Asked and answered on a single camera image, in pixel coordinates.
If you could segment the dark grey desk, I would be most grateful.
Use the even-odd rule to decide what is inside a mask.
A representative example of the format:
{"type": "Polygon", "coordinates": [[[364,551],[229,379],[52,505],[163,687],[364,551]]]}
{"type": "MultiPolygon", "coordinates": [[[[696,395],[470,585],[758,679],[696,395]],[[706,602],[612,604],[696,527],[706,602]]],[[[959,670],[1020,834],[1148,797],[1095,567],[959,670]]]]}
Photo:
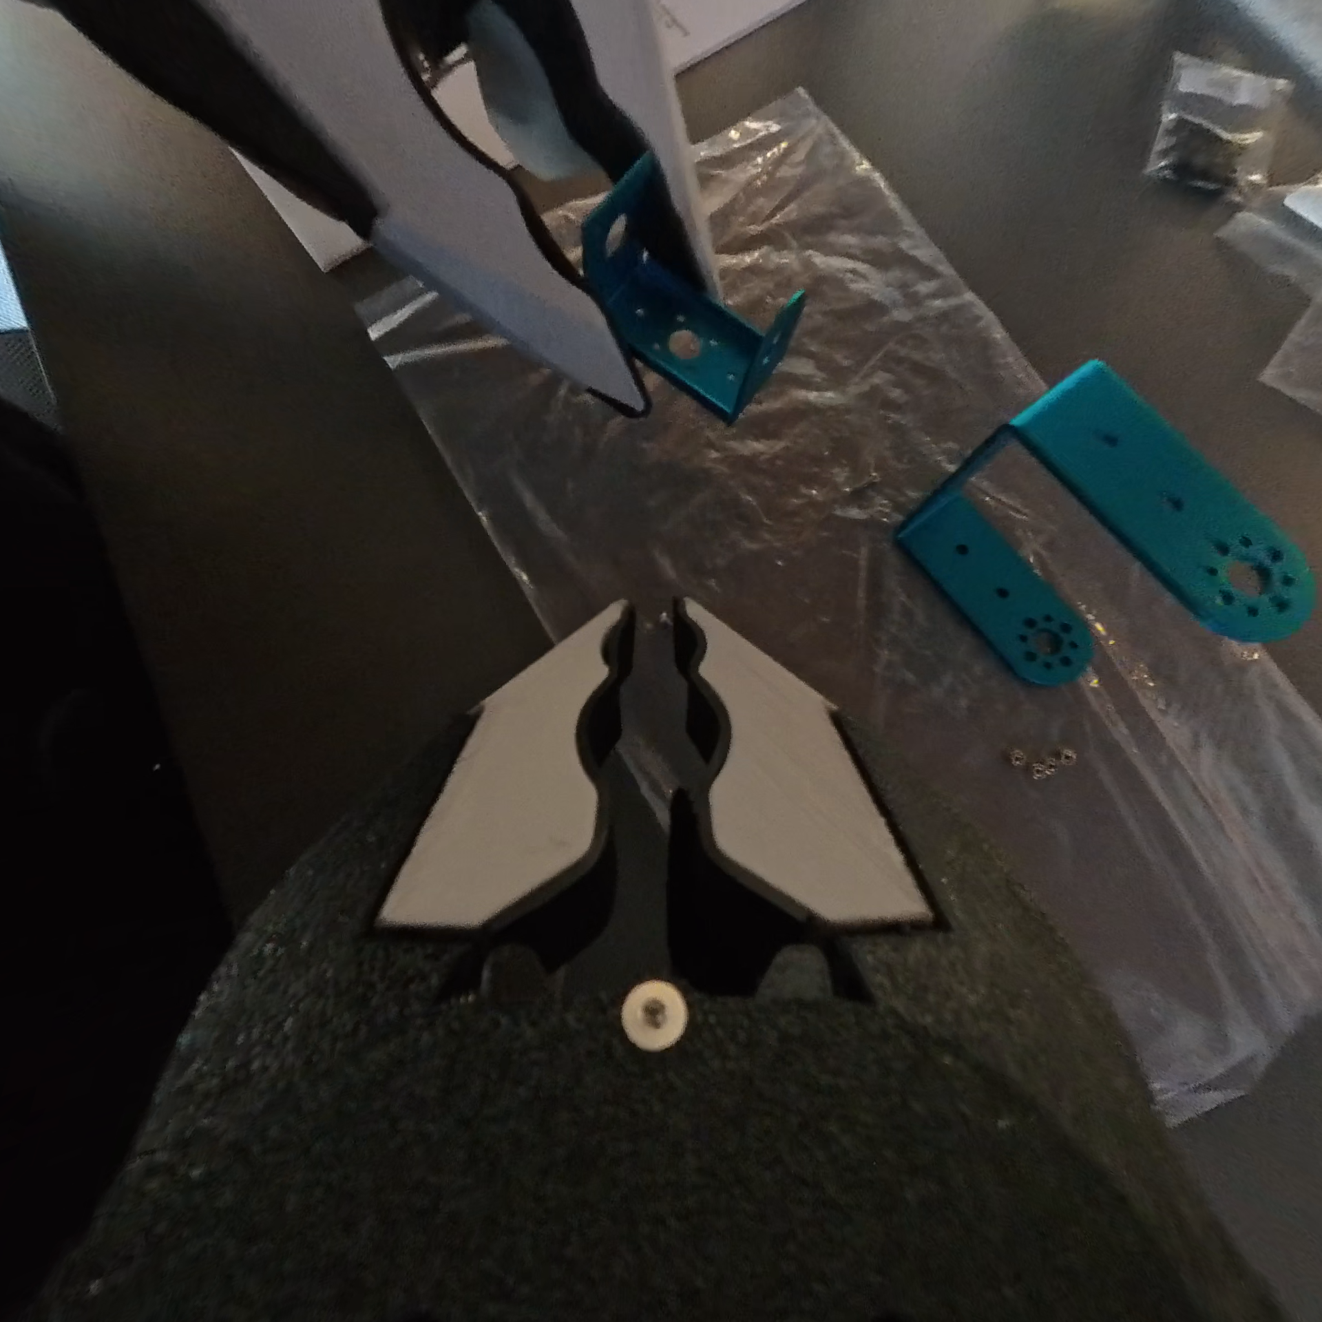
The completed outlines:
{"type": "MultiPolygon", "coordinates": [[[[107,1319],[1277,1319],[1131,1035],[1016,863],[842,716],[934,887],[860,998],[447,1000],[367,933],[443,728],[549,648],[404,388],[239,166],[63,18],[3,3],[3,217],[191,789],[232,845],[356,811],[257,907],[42,1307],[107,1319]]],[[[904,206],[1011,329],[1120,198],[960,95],[904,206]]]]}

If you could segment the small blue U bracket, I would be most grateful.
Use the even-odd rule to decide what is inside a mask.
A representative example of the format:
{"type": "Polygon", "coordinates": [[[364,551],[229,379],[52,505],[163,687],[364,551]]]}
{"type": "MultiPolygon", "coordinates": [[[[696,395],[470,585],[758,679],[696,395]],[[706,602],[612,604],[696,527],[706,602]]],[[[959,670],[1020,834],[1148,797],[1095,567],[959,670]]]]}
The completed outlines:
{"type": "Polygon", "coordinates": [[[740,418],[784,361],[806,310],[799,289],[761,329],[645,244],[669,198],[646,151],[582,226],[589,290],[630,354],[725,423],[740,418]]]}

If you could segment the large blue U bracket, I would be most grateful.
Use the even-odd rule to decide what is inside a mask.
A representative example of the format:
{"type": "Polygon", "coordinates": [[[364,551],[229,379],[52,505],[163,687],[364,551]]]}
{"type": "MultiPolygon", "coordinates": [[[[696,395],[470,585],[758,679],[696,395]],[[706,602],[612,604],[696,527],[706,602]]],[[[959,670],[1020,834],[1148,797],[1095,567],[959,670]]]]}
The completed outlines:
{"type": "Polygon", "coordinates": [[[1305,553],[1095,359],[985,438],[896,533],[900,549],[1022,683],[1079,680],[1094,643],[1083,617],[966,493],[1011,447],[1029,454],[1210,632],[1266,644],[1310,620],[1317,589],[1305,553]]]}

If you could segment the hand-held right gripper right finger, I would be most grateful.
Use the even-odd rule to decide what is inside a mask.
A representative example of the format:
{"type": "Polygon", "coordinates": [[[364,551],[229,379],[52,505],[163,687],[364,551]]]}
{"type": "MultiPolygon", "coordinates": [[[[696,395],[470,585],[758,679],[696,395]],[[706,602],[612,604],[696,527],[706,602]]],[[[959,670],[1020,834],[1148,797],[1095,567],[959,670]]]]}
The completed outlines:
{"type": "Polygon", "coordinates": [[[673,622],[713,862],[817,928],[934,927],[835,704],[696,599],[677,599],[673,622]]]}

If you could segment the clear plastic bag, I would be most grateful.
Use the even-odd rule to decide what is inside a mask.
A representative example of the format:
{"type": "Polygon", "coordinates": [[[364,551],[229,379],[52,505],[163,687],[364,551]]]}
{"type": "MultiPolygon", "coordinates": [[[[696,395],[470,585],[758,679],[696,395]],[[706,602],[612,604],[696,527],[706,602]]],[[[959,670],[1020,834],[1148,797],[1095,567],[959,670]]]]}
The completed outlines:
{"type": "Polygon", "coordinates": [[[808,91],[693,150],[719,275],[786,361],[735,425],[648,377],[631,420],[393,272],[356,312],[546,628],[691,596],[984,832],[1112,1001],[1175,1124],[1248,1095],[1320,1015],[1320,715],[1217,636],[1022,450],[971,496],[1090,628],[1013,676],[896,542],[1044,391],[998,317],[808,91]],[[1073,748],[1033,779],[1003,752],[1073,748]]]}

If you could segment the pile of small screw bags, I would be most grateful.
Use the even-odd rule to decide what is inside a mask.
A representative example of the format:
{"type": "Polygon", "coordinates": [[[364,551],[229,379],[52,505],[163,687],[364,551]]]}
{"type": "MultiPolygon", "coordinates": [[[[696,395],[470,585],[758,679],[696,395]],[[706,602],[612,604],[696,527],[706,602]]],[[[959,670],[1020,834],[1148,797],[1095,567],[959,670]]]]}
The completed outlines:
{"type": "Polygon", "coordinates": [[[1225,205],[1217,241],[1307,297],[1261,381],[1318,416],[1321,175],[1287,182],[1274,176],[1294,92],[1288,77],[1177,52],[1144,173],[1225,205]]]}

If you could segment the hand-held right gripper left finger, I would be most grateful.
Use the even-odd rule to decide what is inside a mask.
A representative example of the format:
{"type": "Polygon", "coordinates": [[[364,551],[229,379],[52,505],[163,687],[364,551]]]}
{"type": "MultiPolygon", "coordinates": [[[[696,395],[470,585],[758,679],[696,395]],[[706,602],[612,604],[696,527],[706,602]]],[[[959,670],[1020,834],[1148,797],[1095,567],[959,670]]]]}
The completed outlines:
{"type": "Polygon", "coordinates": [[[600,860],[634,633],[611,603],[473,710],[377,929],[498,931],[600,860]]]}

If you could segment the person's black clothing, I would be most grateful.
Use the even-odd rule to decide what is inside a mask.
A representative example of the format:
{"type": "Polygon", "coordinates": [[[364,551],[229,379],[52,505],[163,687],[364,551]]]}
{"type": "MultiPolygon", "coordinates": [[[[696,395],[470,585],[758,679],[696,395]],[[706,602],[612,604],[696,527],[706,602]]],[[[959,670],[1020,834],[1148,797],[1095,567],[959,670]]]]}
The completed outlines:
{"type": "Polygon", "coordinates": [[[64,439],[2,406],[2,1304],[87,1231],[235,928],[64,439]]]}

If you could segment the white instruction manual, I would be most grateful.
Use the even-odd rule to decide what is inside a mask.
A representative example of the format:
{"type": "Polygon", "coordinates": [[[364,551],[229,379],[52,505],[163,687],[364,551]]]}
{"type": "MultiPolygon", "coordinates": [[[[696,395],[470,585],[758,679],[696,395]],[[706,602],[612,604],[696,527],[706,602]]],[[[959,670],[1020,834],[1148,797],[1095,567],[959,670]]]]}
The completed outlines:
{"type": "MultiPolygon", "coordinates": [[[[653,15],[670,70],[682,74],[798,7],[798,1],[655,1],[653,15]]],[[[506,168],[517,165],[509,140],[489,118],[466,45],[444,59],[434,84],[439,107],[477,147],[506,168]]],[[[321,271],[368,249],[368,241],[348,224],[297,197],[240,153],[236,160],[321,271]]]]}

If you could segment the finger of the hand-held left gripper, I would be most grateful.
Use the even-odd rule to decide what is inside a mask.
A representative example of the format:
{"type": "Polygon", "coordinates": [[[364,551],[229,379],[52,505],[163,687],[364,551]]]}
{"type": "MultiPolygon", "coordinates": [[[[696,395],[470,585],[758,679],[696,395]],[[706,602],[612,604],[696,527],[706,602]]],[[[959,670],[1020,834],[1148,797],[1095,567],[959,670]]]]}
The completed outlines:
{"type": "Polygon", "coordinates": [[[550,76],[571,140],[613,182],[645,153],[669,204],[653,223],[663,255],[714,299],[722,296],[708,213],[681,98],[649,1],[569,1],[556,16],[564,51],[550,76]]]}
{"type": "Polygon", "coordinates": [[[367,191],[374,246],[629,417],[652,401],[580,271],[509,172],[426,89],[377,1],[218,1],[211,15],[367,191]]]}

